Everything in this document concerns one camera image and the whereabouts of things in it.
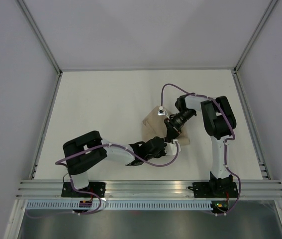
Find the vent grille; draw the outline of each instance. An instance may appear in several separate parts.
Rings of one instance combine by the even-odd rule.
[[[73,209],[82,210],[79,201],[74,200],[28,200],[27,209]],[[91,209],[98,207],[98,200],[92,202]],[[212,210],[211,201],[109,201],[102,202],[103,210]]]

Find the white table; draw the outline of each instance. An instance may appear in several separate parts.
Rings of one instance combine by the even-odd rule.
[[[160,104],[161,88],[174,83],[189,92],[218,97],[225,95],[236,117],[236,140],[230,144],[230,168],[241,179],[262,179],[256,154],[230,70],[90,71],[64,72],[41,151],[35,179],[61,179],[66,173],[55,161],[64,158],[62,145],[92,130],[116,143],[141,141],[143,118]],[[166,87],[164,106],[173,113],[178,89]],[[89,170],[94,180],[204,180],[212,165],[211,140],[201,113],[186,127],[190,145],[178,159],[158,168],[147,164],[128,167],[102,161]],[[165,156],[151,162],[164,164]]]

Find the gray floor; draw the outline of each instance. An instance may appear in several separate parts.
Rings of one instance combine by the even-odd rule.
[[[29,214],[51,214],[33,210]],[[282,239],[272,204],[239,202],[226,217],[197,211],[102,211],[24,218],[22,239]]]

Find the brown cloth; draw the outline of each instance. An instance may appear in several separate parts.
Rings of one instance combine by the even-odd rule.
[[[159,106],[156,106],[142,121],[142,140],[144,142],[158,136],[166,137],[166,126],[164,124],[165,116],[158,115]],[[190,141],[185,127],[182,128],[182,133],[177,138],[180,145],[189,145]]]

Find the white wall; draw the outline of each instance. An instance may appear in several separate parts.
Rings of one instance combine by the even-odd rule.
[[[0,1],[0,238],[28,176],[56,73],[14,0]]]
[[[62,70],[233,67],[270,0],[25,0]]]
[[[266,162],[282,180],[282,1],[239,72]]]

